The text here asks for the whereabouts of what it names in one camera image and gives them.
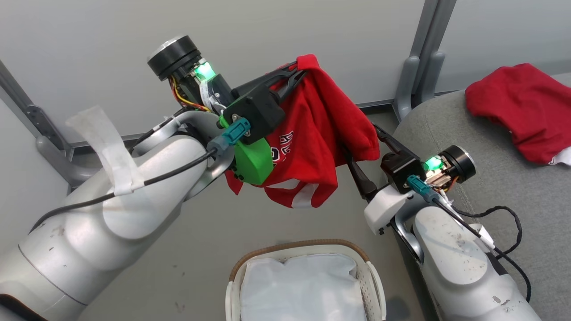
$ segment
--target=brown basket rim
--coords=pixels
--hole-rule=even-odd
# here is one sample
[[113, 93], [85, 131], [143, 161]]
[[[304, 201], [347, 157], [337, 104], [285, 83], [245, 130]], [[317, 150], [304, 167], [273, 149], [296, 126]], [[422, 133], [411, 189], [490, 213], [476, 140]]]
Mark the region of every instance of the brown basket rim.
[[248, 261], [249, 259], [251, 259], [255, 256], [270, 253], [270, 252], [275, 252], [275, 251], [287, 250], [289, 248], [294, 248], [294, 247], [315, 246], [315, 245], [342, 245], [342, 246], [346, 246], [346, 247], [349, 247], [351, 250], [354, 250], [355, 252], [357, 252], [359, 254], [359, 256], [361, 256], [363, 261], [365, 261], [365, 262], [370, 261], [369, 256], [367, 256], [365, 251], [363, 251], [360, 247], [358, 247], [357, 245], [355, 245], [355, 244], [353, 244], [347, 240], [343, 240], [343, 239], [304, 240], [304, 241], [298, 241], [298, 242], [291, 242], [291, 243], [269, 246], [269, 247], [261, 248], [259, 250], [252, 251], [252, 252], [244, 255], [238, 262], [236, 262], [236, 264], [234, 265], [234, 268], [232, 268], [232, 272], [230, 273], [229, 281], [233, 282], [234, 279], [236, 278], [236, 274], [238, 273], [238, 270], [240, 269], [240, 267], [242, 265], [244, 265], [244, 263], [246, 261]]

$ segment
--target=black cylindrical motor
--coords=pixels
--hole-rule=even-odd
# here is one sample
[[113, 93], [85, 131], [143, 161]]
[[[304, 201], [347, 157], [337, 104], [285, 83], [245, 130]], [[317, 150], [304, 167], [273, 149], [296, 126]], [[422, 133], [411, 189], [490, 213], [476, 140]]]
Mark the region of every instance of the black cylindrical motor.
[[163, 43], [149, 56], [147, 64], [163, 81], [178, 68], [190, 73], [201, 59], [200, 51], [190, 37], [185, 35]]
[[464, 183], [470, 177], [476, 175], [474, 160], [462, 147], [452, 145], [443, 150], [439, 155], [444, 156], [452, 165], [449, 168], [451, 177], [458, 177], [459, 183]]
[[193, 71], [206, 62], [190, 37], [175, 37], [158, 47], [147, 59], [147, 64], [160, 81], [172, 76], [180, 84], [182, 93], [191, 102], [203, 105], [200, 83]]

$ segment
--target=gray floor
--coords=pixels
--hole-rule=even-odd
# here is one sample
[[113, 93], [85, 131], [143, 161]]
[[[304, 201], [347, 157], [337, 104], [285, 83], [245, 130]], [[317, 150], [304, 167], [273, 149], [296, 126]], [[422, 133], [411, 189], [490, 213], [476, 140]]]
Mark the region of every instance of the gray floor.
[[[396, 127], [392, 113], [371, 118], [389, 132]], [[362, 168], [381, 181], [379, 162]], [[309, 210], [282, 207], [252, 186], [236, 196], [219, 179], [185, 203], [175, 223], [80, 320], [225, 320], [228, 276], [240, 257], [277, 243], [319, 238], [350, 240], [366, 251], [383, 282], [389, 320], [424, 320], [395, 237], [373, 235], [363, 218], [366, 203], [347, 167], [337, 174], [337, 191]]]

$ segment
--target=gray fabric surface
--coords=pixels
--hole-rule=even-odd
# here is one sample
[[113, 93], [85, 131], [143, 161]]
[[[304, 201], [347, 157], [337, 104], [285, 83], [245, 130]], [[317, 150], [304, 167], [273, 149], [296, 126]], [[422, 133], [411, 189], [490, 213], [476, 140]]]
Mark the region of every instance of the gray fabric surface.
[[[510, 257], [532, 282], [531, 305], [544, 321], [570, 320], [571, 168], [538, 166], [525, 160], [506, 129], [470, 115], [463, 91], [415, 108], [399, 125], [395, 138], [422, 159], [452, 144], [471, 154], [477, 174], [451, 191], [455, 205], [472, 213], [496, 205], [512, 208], [521, 219], [524, 233]], [[515, 242], [517, 229], [506, 211], [482, 218], [481, 223], [498, 248], [507, 249]], [[505, 260], [500, 262], [525, 296], [519, 273]]]

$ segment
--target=green led light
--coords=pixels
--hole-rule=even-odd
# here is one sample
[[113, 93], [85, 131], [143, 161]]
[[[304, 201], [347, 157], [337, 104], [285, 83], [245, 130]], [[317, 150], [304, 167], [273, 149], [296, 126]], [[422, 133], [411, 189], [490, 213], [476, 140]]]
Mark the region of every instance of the green led light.
[[436, 156], [427, 160], [424, 164], [426, 165], [425, 170], [428, 170], [428, 171], [434, 171], [434, 170], [440, 169], [444, 165], [442, 160], [437, 158]]
[[194, 70], [194, 72], [196, 73], [196, 76], [201, 81], [210, 80], [210, 79], [214, 78], [214, 76], [216, 75], [216, 73], [214, 72], [214, 70], [210, 66], [210, 63], [208, 63], [208, 62], [205, 62], [202, 65], [198, 66], [198, 68], [196, 68]]

